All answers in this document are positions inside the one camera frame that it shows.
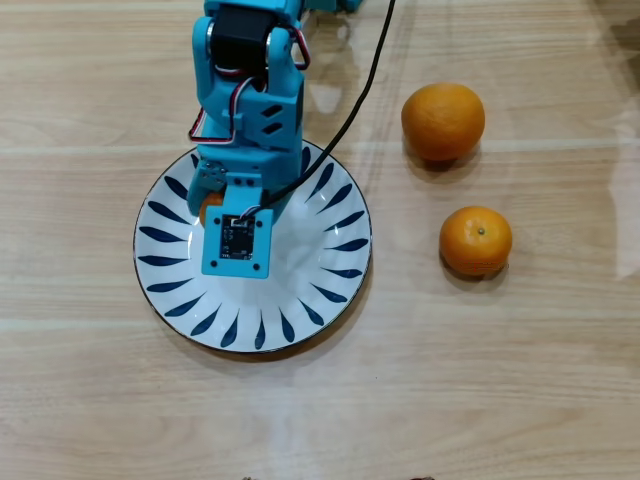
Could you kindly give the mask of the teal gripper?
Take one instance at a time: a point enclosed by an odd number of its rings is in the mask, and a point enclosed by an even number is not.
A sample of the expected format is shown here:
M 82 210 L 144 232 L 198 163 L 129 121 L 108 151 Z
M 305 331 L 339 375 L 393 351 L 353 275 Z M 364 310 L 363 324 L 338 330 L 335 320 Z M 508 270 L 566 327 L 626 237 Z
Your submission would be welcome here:
M 304 76 L 297 69 L 260 74 L 196 71 L 200 112 L 189 131 L 199 155 L 187 193 L 198 216 L 206 197 L 221 192 L 232 175 L 257 174 L 273 193 L 302 173 Z

